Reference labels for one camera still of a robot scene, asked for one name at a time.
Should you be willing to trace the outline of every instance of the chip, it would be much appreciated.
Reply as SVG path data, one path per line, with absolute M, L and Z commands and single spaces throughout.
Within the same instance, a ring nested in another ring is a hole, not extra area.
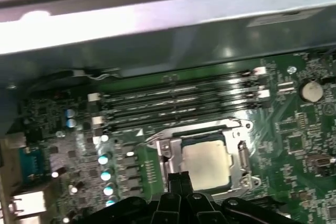
M 206 190 L 230 183 L 231 156 L 222 140 L 187 145 L 182 149 L 182 171 L 189 171 L 194 190 Z
M 330 219 L 336 219 L 336 207 L 329 207 Z

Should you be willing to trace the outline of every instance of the capacitor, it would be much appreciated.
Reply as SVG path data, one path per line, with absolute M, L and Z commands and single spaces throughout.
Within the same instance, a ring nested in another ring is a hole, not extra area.
M 76 125 L 77 125 L 77 122 L 76 122 L 75 119 L 69 119 L 69 120 L 67 120 L 67 126 L 68 126 L 69 128 L 76 127 Z
M 101 165 L 105 165 L 109 162 L 111 159 L 111 154 L 110 153 L 104 153 L 98 158 L 98 163 Z
M 76 216 L 76 212 L 71 210 L 68 214 L 62 219 L 63 223 L 69 223 Z
M 84 183 L 82 181 L 77 182 L 75 185 L 70 185 L 70 192 L 72 194 L 76 194 L 83 187 L 84 187 Z
M 58 168 L 56 171 L 52 172 L 51 176 L 57 178 L 67 172 L 65 167 Z
M 106 207 L 109 207 L 109 206 L 112 206 L 112 205 L 114 205 L 115 203 L 117 203 L 118 202 L 118 198 L 115 196 L 115 195 L 113 195 L 113 196 L 111 196 L 110 198 L 109 198 L 109 200 L 108 201 L 106 201 Z
M 111 196 L 113 194 L 113 184 L 112 183 L 109 183 L 106 185 L 106 187 L 104 188 L 103 190 L 103 193 L 106 195 L 106 196 Z
M 301 86 L 300 94 L 306 102 L 318 102 L 323 97 L 323 87 L 316 81 L 309 81 Z
M 65 116 L 67 118 L 73 118 L 76 115 L 76 112 L 73 109 L 68 109 L 65 111 Z
M 111 171 L 109 169 L 101 173 L 100 178 L 102 181 L 109 181 L 111 179 Z
M 103 135 L 103 136 L 100 137 L 100 139 L 101 139 L 102 142 L 107 142 L 109 140 L 109 136 Z

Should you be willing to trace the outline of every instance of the sticker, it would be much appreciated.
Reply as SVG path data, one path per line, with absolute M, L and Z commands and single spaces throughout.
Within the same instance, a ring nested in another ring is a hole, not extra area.
M 306 19 L 306 18 L 309 18 L 319 13 L 322 10 L 323 8 L 314 9 L 314 10 L 301 10 L 301 11 L 298 10 L 298 11 L 286 12 L 282 14 L 274 14 L 274 15 L 258 17 L 252 20 L 252 22 L 249 23 L 247 27 L 262 26 L 262 25 L 268 25 L 268 24 L 275 24 L 275 23 Z

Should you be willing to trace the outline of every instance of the solid capacitor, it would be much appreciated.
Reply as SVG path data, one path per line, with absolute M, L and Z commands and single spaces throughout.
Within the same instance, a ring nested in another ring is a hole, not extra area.
M 65 111 L 65 116 L 67 118 L 73 118 L 76 115 L 76 112 L 73 109 L 68 109 Z
M 73 127 L 75 127 L 76 125 L 77 125 L 77 122 L 76 122 L 75 119 L 69 119 L 69 120 L 67 121 L 67 126 L 68 126 L 69 128 L 73 128 Z

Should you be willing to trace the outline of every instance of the screw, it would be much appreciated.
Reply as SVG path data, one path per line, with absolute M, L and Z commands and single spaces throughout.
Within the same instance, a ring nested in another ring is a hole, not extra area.
M 294 74 L 294 73 L 296 73 L 296 71 L 297 71 L 297 68 L 294 67 L 294 66 L 289 66 L 287 68 L 287 73 L 289 73 L 289 74 Z
M 55 135 L 57 137 L 65 137 L 65 133 L 63 131 L 57 131 Z
M 234 199 L 231 199 L 231 200 L 229 200 L 229 204 L 230 204 L 231 206 L 237 206 L 237 205 L 238 205 L 238 202 L 237 202 L 236 200 L 234 200 Z
M 244 187 L 249 187 L 250 186 L 250 182 L 248 181 L 247 178 L 244 178 L 240 183 Z
M 194 198 L 194 199 L 201 199 L 201 198 L 202 198 L 202 195 L 200 195 L 200 194 L 194 194 L 194 195 L 193 195 L 193 198 Z
M 17 86 L 14 83 L 11 83 L 7 86 L 7 89 L 16 89 Z

